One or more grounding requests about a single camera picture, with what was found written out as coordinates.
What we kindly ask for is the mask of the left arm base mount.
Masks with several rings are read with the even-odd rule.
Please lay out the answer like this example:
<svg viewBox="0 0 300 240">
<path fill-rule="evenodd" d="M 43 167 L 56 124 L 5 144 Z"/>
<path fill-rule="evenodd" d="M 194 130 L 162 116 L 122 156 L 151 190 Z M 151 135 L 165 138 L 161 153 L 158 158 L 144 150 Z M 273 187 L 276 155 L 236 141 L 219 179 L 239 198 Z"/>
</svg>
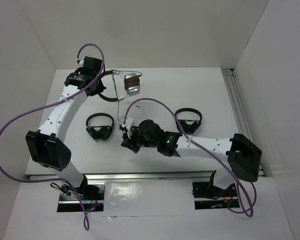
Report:
<svg viewBox="0 0 300 240">
<path fill-rule="evenodd" d="M 58 213 L 81 212 L 82 208 L 74 191 L 66 184 L 51 182 L 50 186 L 59 190 Z M 84 195 L 78 194 L 82 204 L 88 212 L 102 212 L 104 210 L 105 183 L 93 184 L 93 189 Z"/>
</svg>

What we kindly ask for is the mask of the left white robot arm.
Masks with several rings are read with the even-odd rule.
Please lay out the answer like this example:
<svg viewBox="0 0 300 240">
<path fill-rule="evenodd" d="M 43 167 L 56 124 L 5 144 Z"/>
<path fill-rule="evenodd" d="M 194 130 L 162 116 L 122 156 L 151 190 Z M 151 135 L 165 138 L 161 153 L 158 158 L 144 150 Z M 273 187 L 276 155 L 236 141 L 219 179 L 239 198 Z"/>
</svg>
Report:
<svg viewBox="0 0 300 240">
<path fill-rule="evenodd" d="M 87 197 L 91 187 L 87 177 L 72 164 L 72 153 L 65 145 L 65 136 L 81 105 L 89 96 L 101 93 L 105 87 L 99 73 L 104 70 L 101 59 L 86 56 L 82 66 L 70 73 L 47 120 L 37 131 L 29 131 L 25 140 L 32 160 L 72 185 L 71 194 L 78 200 Z"/>
</svg>

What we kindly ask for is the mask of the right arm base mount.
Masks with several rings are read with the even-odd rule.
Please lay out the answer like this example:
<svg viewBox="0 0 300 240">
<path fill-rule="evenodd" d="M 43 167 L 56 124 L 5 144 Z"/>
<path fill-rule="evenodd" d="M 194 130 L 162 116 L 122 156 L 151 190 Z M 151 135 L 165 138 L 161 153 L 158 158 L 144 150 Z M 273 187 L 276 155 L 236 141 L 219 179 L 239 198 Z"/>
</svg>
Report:
<svg viewBox="0 0 300 240">
<path fill-rule="evenodd" d="M 196 210 L 227 209 L 240 207 L 235 184 L 227 189 L 215 187 L 208 182 L 193 182 L 192 195 Z"/>
</svg>

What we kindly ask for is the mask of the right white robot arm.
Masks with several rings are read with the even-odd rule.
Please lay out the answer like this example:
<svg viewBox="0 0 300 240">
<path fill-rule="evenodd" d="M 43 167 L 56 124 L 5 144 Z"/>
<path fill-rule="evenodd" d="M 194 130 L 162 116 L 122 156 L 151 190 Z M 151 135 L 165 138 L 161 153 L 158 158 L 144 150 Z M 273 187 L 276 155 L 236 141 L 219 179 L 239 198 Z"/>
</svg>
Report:
<svg viewBox="0 0 300 240">
<path fill-rule="evenodd" d="M 222 166 L 208 184 L 213 196 L 220 196 L 236 180 L 255 183 L 259 177 L 262 151 L 243 134 L 231 138 L 203 138 L 180 132 L 164 131 L 153 120 L 138 126 L 130 117 L 120 125 L 121 146 L 135 154 L 141 148 L 154 148 L 166 157 L 200 157 L 215 159 Z"/>
</svg>

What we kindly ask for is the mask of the brown silver headphones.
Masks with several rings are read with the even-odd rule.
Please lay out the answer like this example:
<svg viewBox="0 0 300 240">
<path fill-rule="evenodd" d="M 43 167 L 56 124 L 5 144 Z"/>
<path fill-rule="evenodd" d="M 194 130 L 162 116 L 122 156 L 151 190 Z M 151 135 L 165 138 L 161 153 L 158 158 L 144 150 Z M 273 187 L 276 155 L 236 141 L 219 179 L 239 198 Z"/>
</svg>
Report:
<svg viewBox="0 0 300 240">
<path fill-rule="evenodd" d="M 141 72 L 139 71 L 121 71 L 121 70 L 107 70 L 105 72 L 102 73 L 102 77 L 105 76 L 114 76 L 114 75 L 118 75 L 123 79 L 123 83 L 124 83 L 124 89 L 126 92 L 126 96 L 117 96 L 117 97 L 107 97 L 105 95 L 103 95 L 102 93 L 99 93 L 98 95 L 101 97 L 101 99 L 103 99 L 106 102 L 110 102 L 110 103 L 116 103 L 116 102 L 121 102 L 123 101 L 125 98 L 127 97 L 132 97 L 135 95 L 138 95 L 141 91 L 141 84 L 140 84 L 140 77 L 143 75 Z"/>
</svg>

